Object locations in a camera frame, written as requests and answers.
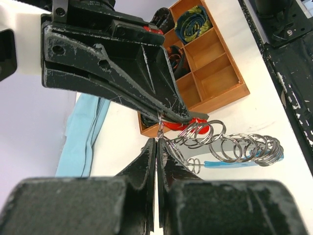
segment white table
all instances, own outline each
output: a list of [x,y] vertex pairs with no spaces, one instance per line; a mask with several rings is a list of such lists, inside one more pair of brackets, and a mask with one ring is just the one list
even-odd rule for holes
[[[239,3],[237,0],[206,0],[206,3],[251,92],[210,113],[210,118],[222,120],[229,134],[258,133],[276,137],[285,150],[285,158],[269,167],[202,169],[199,175],[206,180],[282,182],[294,196],[308,232],[313,234],[313,177]],[[167,136],[174,137],[176,133],[170,132]],[[95,143],[91,175],[115,175],[139,155],[146,140],[147,137],[140,135],[137,113],[111,103]],[[155,234],[163,233],[156,229]]]

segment blue fabric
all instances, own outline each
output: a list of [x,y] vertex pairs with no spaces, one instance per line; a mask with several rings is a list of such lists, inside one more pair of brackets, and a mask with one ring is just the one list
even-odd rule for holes
[[[284,159],[284,154],[280,157],[280,159],[278,161],[281,161],[283,159]],[[205,168],[226,169],[226,168],[241,168],[241,167],[255,166],[255,165],[258,165],[258,164],[253,162],[253,161],[252,162],[245,162],[245,163],[225,163],[225,162],[204,161],[204,167]]]
[[64,145],[56,177],[88,177],[92,164],[92,146],[101,130],[110,101],[81,94],[67,119]]

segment patterned fabric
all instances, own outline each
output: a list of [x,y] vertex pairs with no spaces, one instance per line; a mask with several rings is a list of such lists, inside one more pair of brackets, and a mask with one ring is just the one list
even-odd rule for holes
[[175,23],[175,33],[185,44],[212,28],[212,23],[203,6],[194,6],[182,14]]
[[174,19],[170,10],[165,7],[160,8],[155,13],[150,23],[155,24],[157,28],[163,32],[163,34],[170,31],[172,28],[174,28],[174,25],[175,25]]
[[168,58],[170,59],[175,80],[190,72],[188,61],[183,49],[173,45],[168,47],[166,50]]

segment wooden organizer tray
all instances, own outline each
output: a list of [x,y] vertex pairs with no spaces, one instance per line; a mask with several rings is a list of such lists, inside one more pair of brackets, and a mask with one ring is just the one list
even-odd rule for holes
[[[205,7],[213,27],[186,45],[179,40],[174,29],[167,32],[163,46],[183,48],[191,72],[176,83],[190,111],[210,113],[250,94],[229,49],[217,28],[204,0],[179,0],[170,7],[174,21],[196,5]],[[140,133],[156,137],[158,126],[146,127],[138,114]]]

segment light blue cloth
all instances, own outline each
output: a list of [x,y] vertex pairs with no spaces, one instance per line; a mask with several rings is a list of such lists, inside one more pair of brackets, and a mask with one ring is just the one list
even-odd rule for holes
[[93,158],[92,146],[107,115],[110,101],[81,94],[67,119],[64,145],[56,177],[89,177]]

